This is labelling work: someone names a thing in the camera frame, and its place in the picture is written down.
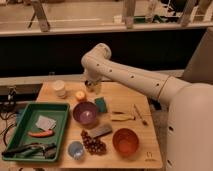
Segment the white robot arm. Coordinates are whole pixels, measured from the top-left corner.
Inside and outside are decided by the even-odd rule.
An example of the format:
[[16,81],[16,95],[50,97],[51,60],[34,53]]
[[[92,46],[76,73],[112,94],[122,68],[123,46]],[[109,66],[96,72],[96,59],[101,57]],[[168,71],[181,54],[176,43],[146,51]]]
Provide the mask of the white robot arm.
[[116,81],[168,107],[166,171],[213,171],[213,85],[190,83],[111,60],[105,43],[81,58],[85,78]]

